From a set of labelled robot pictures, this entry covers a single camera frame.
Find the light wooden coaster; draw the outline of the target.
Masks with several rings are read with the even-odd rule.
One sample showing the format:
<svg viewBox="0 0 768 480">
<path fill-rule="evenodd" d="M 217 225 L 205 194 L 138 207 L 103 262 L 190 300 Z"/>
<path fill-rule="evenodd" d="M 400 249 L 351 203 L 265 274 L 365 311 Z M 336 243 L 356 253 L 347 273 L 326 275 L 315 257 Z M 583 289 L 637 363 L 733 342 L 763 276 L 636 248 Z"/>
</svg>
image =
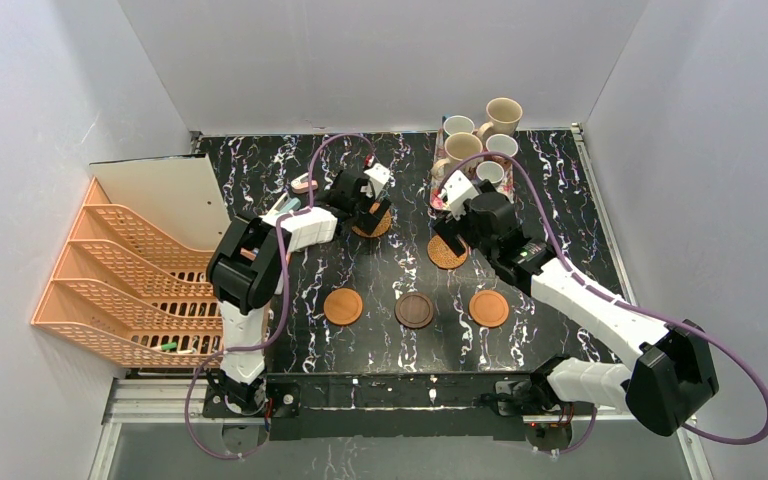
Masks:
<svg viewBox="0 0 768 480">
<path fill-rule="evenodd" d="M 486 328 L 500 327 L 510 313 L 505 297 L 494 290 L 476 292 L 470 299 L 468 310 L 473 321 Z"/>
<path fill-rule="evenodd" d="M 323 310 L 330 323 L 348 326 L 360 318 L 363 312 L 363 300 L 355 290 L 340 288 L 326 297 Z"/>
</svg>

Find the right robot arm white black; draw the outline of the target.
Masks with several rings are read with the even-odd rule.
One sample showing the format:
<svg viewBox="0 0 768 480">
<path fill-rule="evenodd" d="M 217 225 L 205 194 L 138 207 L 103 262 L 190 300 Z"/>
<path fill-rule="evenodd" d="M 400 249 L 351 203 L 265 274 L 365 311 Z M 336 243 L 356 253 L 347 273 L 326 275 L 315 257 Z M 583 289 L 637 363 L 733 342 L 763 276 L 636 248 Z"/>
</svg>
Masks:
<svg viewBox="0 0 768 480">
<path fill-rule="evenodd" d="M 454 252 L 480 252 L 501 280 L 573 320 L 619 358 L 549 362 L 539 371 L 549 397 L 612 406 L 670 436 L 718 393 L 711 351 L 695 335 L 696 324 L 669 326 L 629 310 L 549 242 L 528 235 L 504 195 L 480 193 L 433 228 Z"/>
</svg>

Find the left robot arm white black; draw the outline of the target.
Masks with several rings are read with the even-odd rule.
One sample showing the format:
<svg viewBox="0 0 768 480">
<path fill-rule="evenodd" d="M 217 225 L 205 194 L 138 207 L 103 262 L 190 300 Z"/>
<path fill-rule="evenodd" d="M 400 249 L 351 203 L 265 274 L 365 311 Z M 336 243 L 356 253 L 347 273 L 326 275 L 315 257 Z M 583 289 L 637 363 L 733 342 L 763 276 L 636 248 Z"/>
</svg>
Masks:
<svg viewBox="0 0 768 480">
<path fill-rule="evenodd" d="M 289 285 L 290 253 L 332 241 L 343 223 L 372 234 L 391 205 L 384 193 L 391 178 L 380 164 L 342 171 L 305 208 L 231 221 L 206 270 L 223 327 L 219 371 L 208 383 L 221 400 L 244 414 L 260 411 L 264 351 L 276 338 L 266 333 L 269 304 Z"/>
</svg>

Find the floral tray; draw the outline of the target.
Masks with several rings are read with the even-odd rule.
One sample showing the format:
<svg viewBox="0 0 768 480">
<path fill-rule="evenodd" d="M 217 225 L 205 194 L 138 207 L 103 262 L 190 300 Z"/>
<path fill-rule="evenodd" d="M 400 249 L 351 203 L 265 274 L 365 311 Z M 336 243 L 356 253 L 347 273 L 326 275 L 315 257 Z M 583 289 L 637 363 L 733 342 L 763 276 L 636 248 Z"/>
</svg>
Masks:
<svg viewBox="0 0 768 480">
<path fill-rule="evenodd" d="M 443 143 L 442 143 L 442 153 L 438 154 L 438 155 L 435 157 L 435 162 L 434 162 L 434 164 L 435 164 L 435 163 L 436 163 L 438 160 L 441 160 L 441 159 L 444 157 L 444 149 L 443 149 L 443 144 L 444 144 L 444 141 L 443 141 Z M 482 157 L 482 158 L 479 158 L 479 159 L 474 159 L 474 160 L 472 160 L 471 162 L 469 162 L 469 163 L 465 164 L 465 165 L 464 165 L 464 166 L 463 166 L 463 167 L 460 169 L 460 171 L 462 171 L 462 172 L 463 172 L 463 173 L 464 173 L 464 174 L 465 174 L 465 175 L 466 175 L 466 176 L 467 176 L 467 177 L 468 177 L 468 178 L 469 178 L 469 179 L 470 179 L 470 180 L 471 180 L 471 181 L 472 181 L 474 184 L 478 184 L 478 183 L 480 182 L 480 180 L 478 180 L 478 179 L 476 178 L 476 175 L 475 175 L 475 169 L 476 169 L 477 165 L 478 165 L 478 164 L 480 164 L 481 162 L 483 162 L 483 161 L 488 161 L 487 157 Z M 511 164 L 510 164 L 510 165 L 502 165 L 502 166 L 503 166 L 503 168 L 505 169 L 506 178 L 505 178 L 505 180 L 502 182 L 502 184 L 501 184 L 501 185 L 499 185 L 499 186 L 498 186 L 497 188 L 495 188 L 495 189 L 496 189 L 496 191 L 497 191 L 497 192 L 499 192 L 499 193 L 501 193 L 501 194 L 505 195 L 505 196 L 506 196 L 506 197 L 507 197 L 507 198 L 508 198 L 510 201 L 514 201 L 514 186 L 513 186 L 513 165 L 512 165 L 512 162 L 511 162 Z M 437 179 L 434 179 L 434 178 L 432 177 L 432 175 L 431 175 L 431 195 L 430 195 L 430 203 L 431 203 L 431 206 L 432 206 L 434 209 L 436 209 L 436 210 L 446 210 L 446 209 L 445 209 L 445 207 L 444 207 L 444 204 L 443 204 L 443 202 L 442 202 L 442 201 L 440 200 L 440 198 L 438 197 L 438 194 L 439 194 L 439 192 L 440 192 L 440 189 L 441 189 L 441 185 L 443 184 L 443 179 L 442 179 L 442 180 L 437 180 Z"/>
</svg>

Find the dark walnut wooden coaster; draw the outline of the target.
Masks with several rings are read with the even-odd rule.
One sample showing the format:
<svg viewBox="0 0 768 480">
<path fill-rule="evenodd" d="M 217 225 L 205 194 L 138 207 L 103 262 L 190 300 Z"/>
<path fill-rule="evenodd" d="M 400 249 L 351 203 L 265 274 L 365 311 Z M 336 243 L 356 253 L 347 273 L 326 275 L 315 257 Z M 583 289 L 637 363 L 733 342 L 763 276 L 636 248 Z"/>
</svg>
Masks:
<svg viewBox="0 0 768 480">
<path fill-rule="evenodd" d="M 399 297 L 395 304 L 395 317 L 404 327 L 421 329 L 428 326 L 434 318 L 434 305 L 431 299 L 420 292 L 408 292 Z"/>
</svg>

